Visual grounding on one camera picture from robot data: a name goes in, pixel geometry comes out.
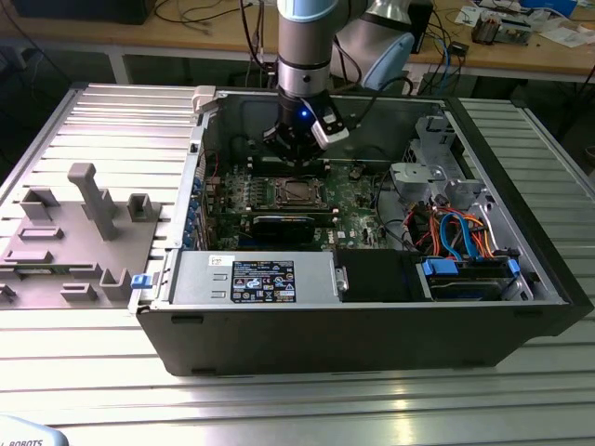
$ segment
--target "warning label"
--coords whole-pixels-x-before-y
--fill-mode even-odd
[[[296,302],[294,262],[233,262],[231,300],[236,304]]]

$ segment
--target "aluminum profile table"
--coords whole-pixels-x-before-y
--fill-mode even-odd
[[[142,191],[165,204],[148,263],[155,268],[191,131],[191,95],[114,85],[69,93],[0,189],[0,235],[16,228],[15,201],[32,185],[77,200],[62,177],[72,161],[93,160],[115,200]],[[595,250],[593,236],[583,238],[595,218],[584,176],[537,135],[530,112],[507,102],[463,104],[595,297],[593,268],[581,267],[592,266]],[[540,189],[534,172],[542,169],[561,178],[554,192]],[[72,445],[595,444],[593,315],[494,369],[180,378],[165,371],[125,309],[0,311],[0,346],[0,410],[56,426]]]

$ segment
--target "circuit board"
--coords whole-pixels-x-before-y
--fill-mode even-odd
[[[258,250],[251,236],[256,216],[308,216],[311,243],[287,249],[386,248],[386,233],[374,209],[373,175],[350,177],[354,164],[332,164],[325,178],[252,177],[235,166],[220,182],[209,215],[217,221],[212,249]]]

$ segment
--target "workbench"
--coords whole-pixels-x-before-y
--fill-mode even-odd
[[[196,1],[181,0],[183,7],[196,6]],[[236,7],[234,0],[225,0],[205,10],[211,16]],[[470,45],[463,74],[559,82],[584,82],[595,60],[595,46],[567,48],[534,34],[528,46],[497,44],[475,45],[471,28],[452,23],[454,12],[467,5],[465,0],[437,0],[438,14],[453,39]],[[188,59],[248,60],[244,32],[238,12],[211,20],[211,33],[206,35],[179,23],[169,23],[151,15],[141,26],[75,20],[22,19],[9,7],[20,27],[42,48],[106,54],[118,84],[131,84],[125,56],[144,55]],[[171,19],[179,18],[175,2],[160,12]],[[246,10],[251,29],[256,23],[257,9]],[[578,7],[574,20],[595,20],[595,11]],[[277,53],[278,15],[267,7],[265,21],[265,59],[274,60]],[[31,46],[3,15],[0,17],[0,46]],[[431,39],[424,41],[419,54],[411,55],[406,65],[416,90],[421,76],[440,64],[441,55]]]
[[[69,91],[0,187],[0,248],[23,218],[18,201],[27,189],[80,200],[66,173],[92,161],[115,201],[137,192],[163,204],[147,272],[159,269],[192,93],[139,85]],[[592,185],[528,110],[461,104],[593,300]],[[594,318],[530,341],[495,368],[180,378],[165,371],[124,308],[3,310],[0,408],[60,428],[73,446],[587,446],[595,439]]]

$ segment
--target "wooden table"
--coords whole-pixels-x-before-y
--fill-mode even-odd
[[[185,8],[203,3],[201,0],[180,1]],[[595,62],[595,46],[567,48],[537,34],[531,37],[528,46],[475,45],[470,40],[470,27],[449,21],[454,21],[456,9],[465,4],[464,0],[437,0],[438,14],[444,27],[454,40],[469,45],[469,54],[462,70],[464,74],[582,82]],[[217,7],[205,9],[204,14],[215,15],[236,6],[235,0],[225,0]],[[132,26],[76,20],[22,19],[12,7],[8,10],[19,26],[43,48],[107,54],[118,84],[130,83],[124,55],[248,60],[238,12],[211,20],[210,34],[207,35],[178,23],[160,20],[154,15],[144,25]],[[161,13],[171,19],[179,17],[175,1],[166,4]],[[250,7],[246,13],[252,28],[256,23],[257,9]],[[595,20],[595,12],[579,7],[573,19]],[[278,28],[274,7],[267,7],[265,24],[265,58],[272,60],[277,52]],[[0,17],[0,46],[31,46],[4,15]],[[440,53],[431,39],[427,38],[421,52],[411,55],[406,69],[418,85],[430,65],[440,63],[440,60]]]

